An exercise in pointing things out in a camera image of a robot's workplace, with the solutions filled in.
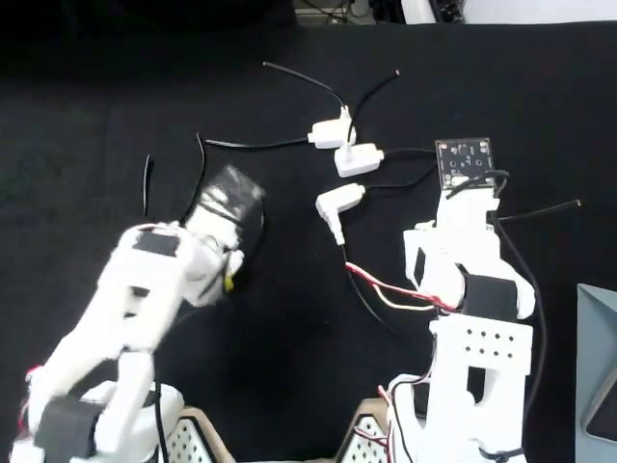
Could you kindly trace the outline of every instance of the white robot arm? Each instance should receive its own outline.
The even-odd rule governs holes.
[[[51,463],[67,451],[76,461],[141,461],[153,451],[153,407],[143,408],[154,379],[153,352],[183,300],[203,307],[220,298],[224,278],[242,261],[240,224],[261,197],[258,186],[227,167],[202,190],[184,227],[145,224],[122,235],[77,326],[31,375],[29,432],[15,443],[13,463]],[[69,395],[108,359],[118,361],[116,383],[81,399]],[[162,396],[169,431],[183,401],[170,387]]]

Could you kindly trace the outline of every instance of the red wire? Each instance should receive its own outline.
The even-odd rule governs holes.
[[[362,277],[363,279],[365,279],[366,281],[372,283],[373,285],[377,285],[380,287],[384,287],[386,289],[390,289],[392,291],[401,293],[401,294],[406,294],[408,296],[412,296],[415,297],[417,299],[421,299],[423,301],[428,301],[436,306],[440,306],[441,308],[453,312],[456,310],[456,308],[448,306],[447,304],[445,304],[444,301],[442,301],[439,296],[435,296],[432,294],[424,294],[421,292],[417,292],[417,291],[413,291],[411,289],[406,289],[404,287],[399,287],[399,286],[392,286],[392,285],[388,285],[380,280],[377,280],[375,277],[373,277],[370,273],[368,273],[366,270],[364,270],[363,268],[357,266],[355,263],[352,262],[345,262],[345,268],[347,268],[347,270],[349,270],[350,272],[355,273],[356,275]]]

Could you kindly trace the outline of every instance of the black surface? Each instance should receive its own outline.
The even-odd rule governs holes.
[[[68,463],[94,456],[94,427],[104,407],[66,395],[53,397],[40,417],[34,445],[44,449],[44,463]]]
[[[366,107],[362,138],[387,150],[490,137],[496,167],[512,175],[504,215],[582,199],[582,210],[508,225],[537,273],[550,331],[525,433],[528,461],[574,461],[575,284],[614,287],[617,276],[615,49],[610,23],[7,43],[0,50],[1,450],[14,435],[25,371],[75,325],[121,232],[141,220],[148,153],[157,163],[151,213],[173,219],[200,168],[196,130],[266,143],[304,136],[337,116],[329,95],[263,69],[268,60],[351,99],[400,69]],[[208,174],[229,161],[266,191],[268,234],[237,293],[169,335],[160,378],[204,409],[239,460],[333,455],[363,397],[398,372],[427,368],[428,315],[378,307],[414,340],[404,343],[356,299],[314,209],[318,194],[347,182],[331,151],[211,150]],[[352,181],[404,181],[428,162],[400,156]],[[438,195],[432,176],[343,214],[350,259],[405,285],[401,232],[433,218]]]

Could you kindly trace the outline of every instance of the black cable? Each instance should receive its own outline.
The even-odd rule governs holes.
[[[167,453],[167,439],[163,427],[163,417],[161,416],[161,382],[158,377],[154,378],[154,418],[156,419],[156,433],[158,434],[158,445],[161,449],[163,463],[170,463],[170,456]]]
[[[346,106],[345,100],[342,98],[342,96],[339,93],[337,93],[335,91],[335,89],[333,89],[329,85],[324,84],[323,82],[319,82],[317,79],[313,79],[312,77],[308,77],[307,75],[304,75],[301,72],[298,72],[297,70],[286,68],[286,67],[280,66],[280,65],[275,65],[274,63],[269,63],[267,61],[264,61],[263,65],[266,68],[278,70],[280,72],[284,72],[285,74],[289,74],[289,75],[291,75],[293,77],[296,77],[296,78],[298,78],[300,80],[304,80],[305,82],[309,82],[310,84],[315,85],[315,86],[319,87],[320,89],[323,89],[326,92],[328,92],[330,95],[332,95],[334,98],[336,98],[336,100],[338,101],[338,103],[341,106]]]
[[[404,153],[418,153],[418,154],[431,154],[435,156],[437,152],[428,148],[397,148],[395,150],[384,151],[384,156],[390,156],[392,154],[404,154]]]
[[[380,90],[382,90],[384,87],[386,87],[387,84],[392,82],[394,79],[396,79],[400,75],[401,75],[401,73],[398,70],[396,70],[392,75],[386,77],[385,79],[379,81],[377,84],[375,84],[373,87],[371,87],[362,96],[362,98],[360,98],[360,101],[358,102],[358,105],[356,106],[356,109],[354,111],[354,116],[351,118],[351,122],[349,123],[349,129],[347,130],[347,143],[349,143],[349,141],[351,140],[351,132],[352,132],[352,130],[354,128],[354,123],[358,120],[358,117],[362,113],[362,109],[363,109],[364,105],[372,97],[377,95]]]
[[[532,210],[531,212],[525,212],[518,215],[509,215],[507,217],[499,217],[499,222],[505,224],[507,222],[515,222],[522,219],[534,219],[536,217],[542,217],[543,215],[553,214],[555,212],[561,212],[563,210],[570,209],[571,207],[581,207],[580,200],[572,200],[566,203],[552,205],[551,207],[545,207],[543,209]]]
[[[330,13],[327,12],[326,10],[324,10],[323,8],[318,7],[317,5],[315,5],[314,3],[310,2],[309,0],[302,0],[304,3],[306,3],[307,5],[309,5],[311,8],[313,8],[314,10],[319,11],[322,14],[325,14],[328,17],[331,17],[332,19],[339,19],[341,21],[346,21],[347,19],[343,16],[338,16],[334,13]]]
[[[341,252],[343,254],[343,261],[344,262],[349,261],[349,259],[347,258],[346,246],[344,244],[341,244],[339,247],[340,247],[340,250],[341,250]],[[347,273],[347,276],[349,277],[349,282],[351,283],[352,288],[354,289],[354,291],[358,295],[358,298],[361,300],[362,304],[368,310],[368,312],[371,314],[371,316],[373,318],[375,318],[383,327],[385,327],[393,335],[397,336],[401,340],[409,340],[410,338],[408,336],[406,336],[402,332],[398,331],[392,325],[387,323],[382,317],[380,317],[378,313],[375,312],[375,310],[370,306],[370,304],[364,298],[364,296],[362,296],[362,292],[360,291],[360,288],[358,287],[358,284],[356,283],[356,280],[354,279],[354,275],[347,268],[345,268],[345,273]]]
[[[193,187],[193,192],[191,193],[191,199],[189,201],[189,205],[187,206],[186,210],[184,211],[184,214],[182,214],[182,216],[180,217],[180,220],[178,221],[181,227],[184,227],[184,225],[186,225],[186,221],[188,220],[189,215],[191,215],[191,213],[193,212],[193,209],[195,208],[195,204],[197,204],[199,200],[200,192],[201,192],[201,183],[203,182],[203,178],[205,177],[205,169],[207,166],[207,147],[203,145],[203,141],[200,137],[199,132],[195,132],[195,138],[197,138],[197,143],[200,146],[201,168],[200,168],[200,174],[197,177],[197,181],[195,182],[195,186]]]
[[[304,143],[308,143],[309,139],[307,137],[298,138],[296,140],[284,140],[281,142],[274,143],[265,143],[262,145],[248,145],[246,143],[232,143],[232,142],[224,142],[221,140],[203,140],[207,145],[212,145],[213,147],[219,148],[228,148],[231,150],[272,150],[274,148],[283,148],[283,147],[291,147],[294,145],[303,145]]]
[[[541,336],[540,353],[538,355],[538,364],[536,365],[536,375],[535,375],[535,378],[533,379],[531,389],[529,390],[529,394],[527,395],[527,401],[523,408],[523,426],[524,426],[529,416],[529,410],[531,409],[531,405],[533,404],[533,401],[535,400],[536,395],[538,394],[538,389],[540,387],[540,381],[542,378],[542,374],[544,373],[544,365],[545,365],[545,361],[547,358],[547,347],[549,344],[547,320],[546,320],[546,314],[544,312],[544,305],[542,303],[542,294],[540,293],[540,286],[538,285],[538,282],[535,276],[533,275],[533,272],[529,268],[529,265],[527,265],[527,263],[524,261],[523,256],[521,255],[517,247],[514,245],[514,243],[508,236],[508,234],[505,232],[505,230],[499,223],[499,220],[497,219],[494,213],[493,213],[493,226],[495,227],[496,232],[499,235],[501,235],[501,237],[503,238],[503,241],[505,242],[507,247],[510,249],[510,251],[514,255],[515,259],[517,260],[517,263],[519,264],[519,267],[523,271],[524,275],[527,277],[527,279],[533,286],[533,290],[535,292],[535,297],[536,297],[536,309],[537,309],[537,314],[538,314],[538,322],[540,325],[540,336]]]
[[[375,191],[375,190],[392,190],[397,188],[414,188],[422,183],[424,180],[429,178],[434,171],[437,170],[437,163],[433,164],[429,169],[426,170],[423,174],[421,174],[418,178],[407,182],[407,183],[393,183],[393,184],[385,184],[385,185],[366,185],[364,188],[366,191]]]
[[[454,198],[456,195],[458,195],[459,193],[461,193],[462,191],[465,191],[471,188],[472,186],[483,182],[487,178],[501,178],[502,179],[501,184],[497,187],[496,192],[495,192],[495,197],[498,198],[501,192],[503,191],[503,188],[505,188],[505,185],[507,184],[509,177],[510,177],[510,173],[507,171],[486,171],[484,174],[480,174],[479,176],[469,178],[465,180],[463,183],[461,183],[460,185],[456,185],[454,188],[452,188],[450,193],[445,198],[447,200],[450,200]]]
[[[142,178],[142,213],[146,218],[149,214],[150,179],[152,177],[153,165],[152,158],[148,155],[146,157],[146,164],[144,164],[144,175]]]

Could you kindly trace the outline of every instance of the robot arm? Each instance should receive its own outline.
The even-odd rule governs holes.
[[[19,451],[13,452],[13,462],[31,463],[65,445],[58,442],[62,427],[74,431],[71,423],[80,424],[89,413],[92,436],[86,432],[85,439],[92,440],[91,448],[72,456],[124,459],[127,436],[154,378],[154,350],[183,300],[203,307],[220,298],[224,278],[237,270],[230,263],[242,260],[237,250],[241,223],[261,197],[258,186],[227,167],[204,187],[186,227],[145,224],[122,235],[84,315],[32,374],[29,437],[15,444]],[[93,410],[88,400],[68,393],[108,359],[118,360],[118,382],[98,395],[91,391],[94,395],[86,398],[98,402]]]

